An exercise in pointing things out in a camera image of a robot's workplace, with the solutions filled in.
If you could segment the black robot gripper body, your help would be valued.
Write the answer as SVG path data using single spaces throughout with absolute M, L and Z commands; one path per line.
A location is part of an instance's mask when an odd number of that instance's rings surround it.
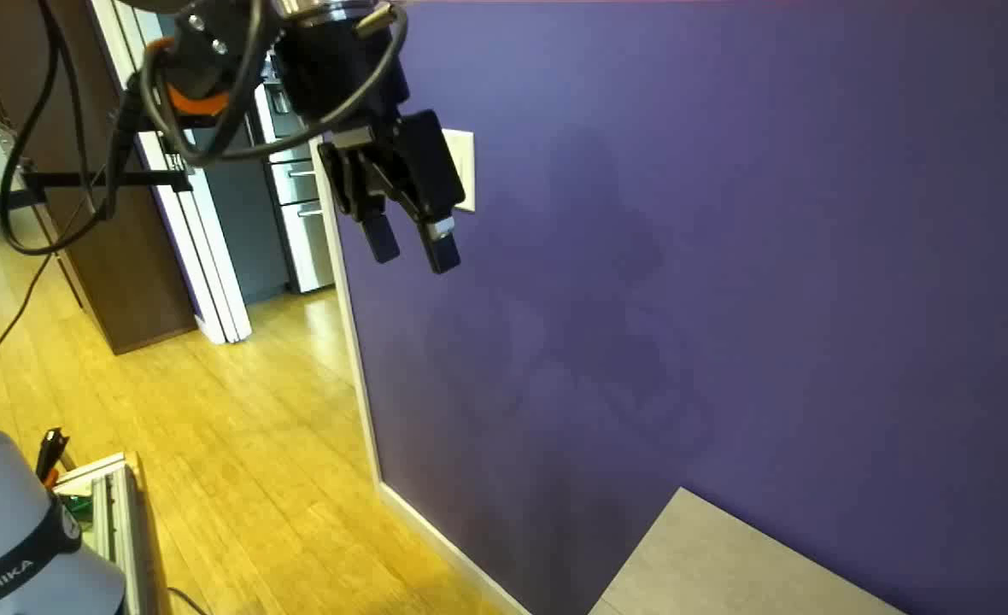
M 287 17 L 277 72 L 301 116 L 295 142 L 322 136 L 337 149 L 390 148 L 408 101 L 408 35 L 401 4 L 318 4 Z

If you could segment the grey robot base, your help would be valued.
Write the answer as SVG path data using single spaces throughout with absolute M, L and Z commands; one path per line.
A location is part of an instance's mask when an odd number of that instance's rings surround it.
M 128 615 L 128 582 L 0 430 L 0 615 Z

